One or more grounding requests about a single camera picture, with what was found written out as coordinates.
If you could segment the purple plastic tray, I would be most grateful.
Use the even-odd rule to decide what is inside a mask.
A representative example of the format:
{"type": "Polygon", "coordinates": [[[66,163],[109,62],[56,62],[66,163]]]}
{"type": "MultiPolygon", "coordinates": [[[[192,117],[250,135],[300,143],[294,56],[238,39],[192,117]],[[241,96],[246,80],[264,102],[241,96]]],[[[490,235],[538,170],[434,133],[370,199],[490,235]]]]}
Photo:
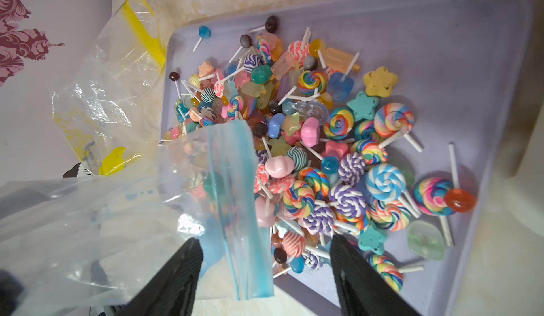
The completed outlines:
{"type": "Polygon", "coordinates": [[[390,100],[412,109],[412,135],[423,151],[401,140],[393,153],[417,180],[447,178],[454,143],[461,186],[487,201],[531,35],[528,0],[323,0],[215,18],[206,22],[212,35],[204,43],[194,21],[171,35],[166,71],[187,78],[205,60],[225,67],[239,37],[272,15],[285,43],[310,29],[328,46],[359,54],[363,73],[384,66],[397,74],[390,100]]]}

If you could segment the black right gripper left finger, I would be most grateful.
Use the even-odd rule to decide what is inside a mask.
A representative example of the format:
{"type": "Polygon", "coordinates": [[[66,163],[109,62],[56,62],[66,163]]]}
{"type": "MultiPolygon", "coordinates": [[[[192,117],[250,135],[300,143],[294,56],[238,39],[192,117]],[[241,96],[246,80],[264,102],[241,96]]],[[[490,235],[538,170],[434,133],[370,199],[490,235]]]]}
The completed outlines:
{"type": "Polygon", "coordinates": [[[203,263],[201,243],[191,238],[118,315],[191,315],[203,263]]]}

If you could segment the blue-zip candy bag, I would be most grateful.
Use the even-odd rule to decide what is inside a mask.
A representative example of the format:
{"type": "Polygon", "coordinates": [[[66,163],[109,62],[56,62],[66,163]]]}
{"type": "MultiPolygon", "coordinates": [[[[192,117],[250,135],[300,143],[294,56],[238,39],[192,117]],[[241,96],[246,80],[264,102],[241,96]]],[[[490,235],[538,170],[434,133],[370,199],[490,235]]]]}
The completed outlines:
{"type": "Polygon", "coordinates": [[[128,304],[191,239],[198,299],[274,294],[249,126],[208,126],[117,174],[1,187],[1,313],[128,304]]]}

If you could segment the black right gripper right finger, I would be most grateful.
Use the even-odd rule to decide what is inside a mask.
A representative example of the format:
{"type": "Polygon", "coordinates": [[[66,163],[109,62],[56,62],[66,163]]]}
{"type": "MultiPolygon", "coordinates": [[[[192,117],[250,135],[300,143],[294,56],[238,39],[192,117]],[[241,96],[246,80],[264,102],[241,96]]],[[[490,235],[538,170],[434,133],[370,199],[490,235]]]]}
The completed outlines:
{"type": "Polygon", "coordinates": [[[417,315],[354,249],[335,235],[330,260],[342,315],[417,315]]]}

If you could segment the yellow-zip candy bag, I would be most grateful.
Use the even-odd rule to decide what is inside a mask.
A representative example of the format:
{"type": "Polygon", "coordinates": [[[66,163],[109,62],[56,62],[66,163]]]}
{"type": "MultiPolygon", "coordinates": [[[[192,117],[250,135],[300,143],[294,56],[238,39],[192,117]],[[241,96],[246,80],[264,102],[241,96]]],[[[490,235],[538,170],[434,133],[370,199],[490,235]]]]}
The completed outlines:
{"type": "Polygon", "coordinates": [[[145,153],[146,142],[134,123],[92,119],[79,109],[57,111],[52,120],[77,159],[94,175],[122,171],[145,153]]]}
{"type": "Polygon", "coordinates": [[[96,40],[50,87],[52,116],[78,157],[135,152],[160,137],[165,50],[147,0],[120,0],[96,40]]]}

